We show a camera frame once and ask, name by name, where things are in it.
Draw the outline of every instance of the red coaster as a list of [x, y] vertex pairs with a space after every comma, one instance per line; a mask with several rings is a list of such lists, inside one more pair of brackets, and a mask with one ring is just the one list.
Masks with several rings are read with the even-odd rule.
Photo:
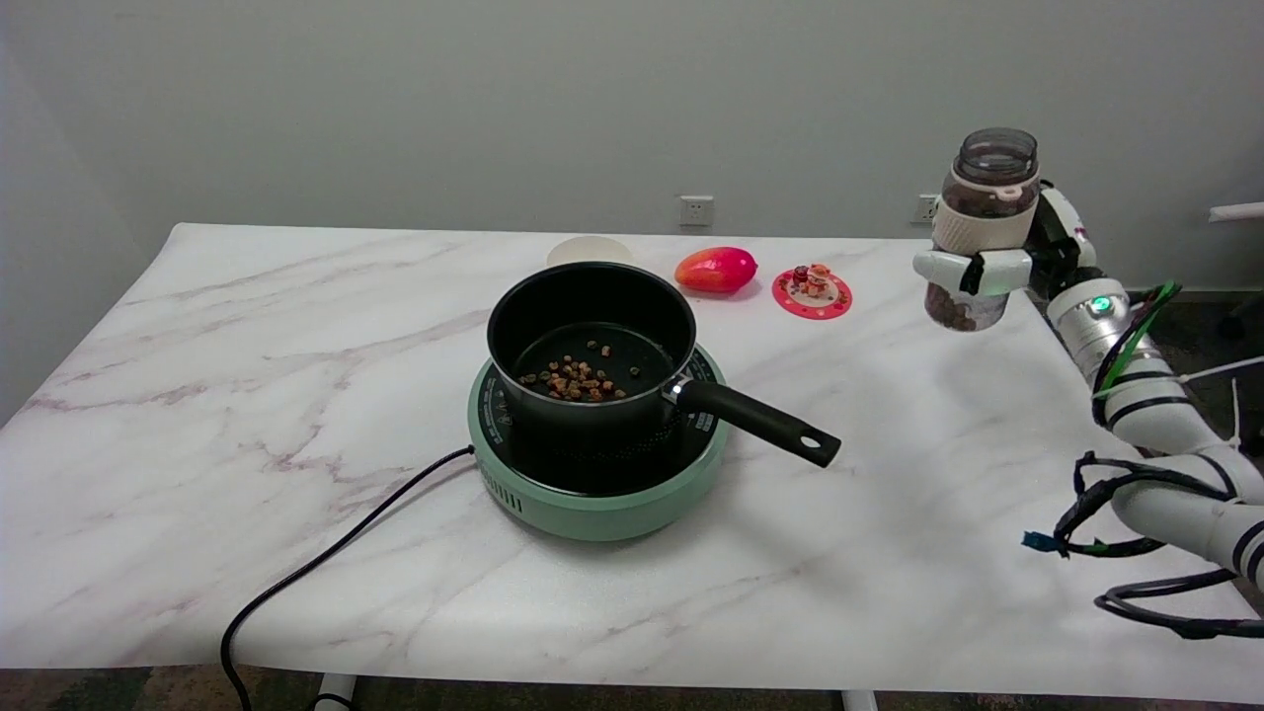
[[786, 269], [772, 280], [772, 297], [786, 311], [814, 321], [837, 319], [852, 307], [851, 287], [834, 275], [824, 277], [823, 288], [809, 294], [805, 285], [795, 283], [794, 269]]

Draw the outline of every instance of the small toy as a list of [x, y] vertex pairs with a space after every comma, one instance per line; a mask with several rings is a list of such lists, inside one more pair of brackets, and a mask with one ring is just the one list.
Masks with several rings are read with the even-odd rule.
[[737, 247], [712, 247], [685, 257], [676, 267], [676, 282], [694, 291], [732, 294], [755, 278], [755, 257]]
[[813, 264], [808, 267], [808, 282], [803, 285], [804, 291], [808, 296], [813, 299], [829, 299], [833, 301], [833, 294], [830, 294], [829, 283], [829, 267], [824, 264]]

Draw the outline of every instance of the jar lid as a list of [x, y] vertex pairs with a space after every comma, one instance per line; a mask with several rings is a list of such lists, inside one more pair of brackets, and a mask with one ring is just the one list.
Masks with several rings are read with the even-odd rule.
[[953, 170], [981, 185], [1012, 185], [1039, 172], [1035, 137], [1016, 128], [985, 128], [966, 137]]

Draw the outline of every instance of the white wall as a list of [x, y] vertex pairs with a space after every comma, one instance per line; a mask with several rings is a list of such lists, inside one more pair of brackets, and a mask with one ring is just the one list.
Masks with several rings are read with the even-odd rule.
[[0, 425], [147, 263], [0, 44]]
[[6, 0], [145, 254], [177, 220], [927, 233], [971, 129], [1035, 133], [1107, 267], [1264, 283], [1259, 0]]

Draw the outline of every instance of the red mango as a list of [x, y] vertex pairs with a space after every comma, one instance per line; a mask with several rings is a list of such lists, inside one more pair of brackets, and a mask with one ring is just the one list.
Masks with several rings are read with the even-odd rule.
[[737, 247], [710, 247], [685, 257], [676, 267], [676, 282], [695, 291], [732, 294], [755, 278], [755, 257]]

